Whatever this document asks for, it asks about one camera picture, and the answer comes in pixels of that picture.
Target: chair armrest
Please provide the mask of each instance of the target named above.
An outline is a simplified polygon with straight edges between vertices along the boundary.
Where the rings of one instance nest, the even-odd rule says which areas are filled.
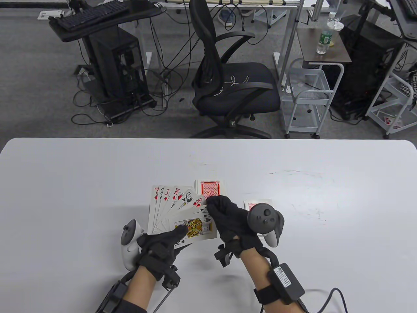
[[[236,32],[228,32],[228,33],[218,35],[216,37],[216,42],[218,42],[220,40],[223,40],[223,39],[226,39],[226,38],[238,37],[238,36],[240,36],[240,37],[249,37],[248,39],[255,38],[255,34],[253,34],[253,33],[236,31]]]
[[[268,91],[268,90],[273,90],[273,86],[270,83],[261,83],[261,82],[250,82],[250,83],[242,83],[239,84],[238,86],[233,86],[233,88],[230,88],[225,95],[237,92],[237,91],[242,91],[242,90],[247,90],[247,89],[253,89],[252,92],[250,92],[245,99],[243,99],[242,102],[237,103],[231,110],[230,112],[226,115],[226,120],[230,121],[232,119],[235,119],[238,115],[241,114],[241,111],[244,107],[246,107],[252,100],[254,100],[255,98],[259,97],[261,94],[263,94],[264,92]]]
[[[232,54],[241,45],[243,45],[245,42],[247,42],[249,39],[255,38],[255,35],[252,34],[252,33],[242,32],[242,31],[229,32],[229,33],[225,33],[225,34],[221,34],[221,35],[217,36],[216,37],[216,42],[218,42],[220,40],[223,40],[223,39],[226,39],[226,38],[231,38],[231,37],[242,37],[242,38],[240,38],[233,45],[231,45],[229,49],[226,50],[226,52],[222,55],[222,57],[220,59],[220,61],[222,63],[227,63],[227,61],[230,59],[230,57],[232,56]]]
[[[243,83],[237,86],[236,85],[233,86],[232,88],[228,89],[227,92],[224,93],[224,95],[229,95],[237,91],[253,89],[253,88],[256,88],[258,90],[263,90],[263,92],[274,89],[274,87],[270,83],[261,83],[258,81],[251,81],[250,83]]]

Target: black keyboard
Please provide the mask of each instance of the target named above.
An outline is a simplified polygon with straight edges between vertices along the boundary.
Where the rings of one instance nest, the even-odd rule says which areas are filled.
[[[74,15],[57,18],[56,20],[62,28],[68,31],[74,31],[97,24],[128,10],[129,7],[126,2],[114,0],[87,10],[83,10]]]
[[[400,0],[409,18],[417,20],[417,0]]]

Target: computer case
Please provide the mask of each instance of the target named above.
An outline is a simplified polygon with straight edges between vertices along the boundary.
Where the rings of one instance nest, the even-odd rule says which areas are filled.
[[[90,35],[106,96],[126,98],[148,93],[138,39],[118,26]]]
[[[363,116],[375,97],[388,70],[398,55],[403,40],[390,32],[365,21],[361,30],[355,32],[360,18],[357,15],[344,17],[340,31],[352,63],[345,71],[332,102],[332,107],[343,119]],[[323,66],[330,88],[333,88],[340,73],[337,66]]]

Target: hand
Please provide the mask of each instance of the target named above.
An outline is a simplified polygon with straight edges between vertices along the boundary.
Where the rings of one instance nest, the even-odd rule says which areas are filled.
[[[160,280],[164,275],[162,267],[170,267],[178,253],[186,247],[174,250],[174,245],[183,239],[187,232],[188,227],[180,225],[170,232],[158,235],[143,234],[137,239],[139,247],[142,248],[136,260],[137,264],[146,267],[156,280]]]
[[[220,238],[228,243],[239,237],[242,250],[263,247],[258,235],[249,228],[248,211],[238,208],[225,196],[211,196],[206,199],[207,211],[214,219]]]

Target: water bottle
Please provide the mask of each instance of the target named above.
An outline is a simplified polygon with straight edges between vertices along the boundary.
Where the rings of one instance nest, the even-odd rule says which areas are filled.
[[[336,12],[329,13],[329,19],[326,25],[323,27],[322,34],[320,35],[319,44],[317,45],[317,53],[325,54],[330,46],[330,40],[334,31],[334,17]]]

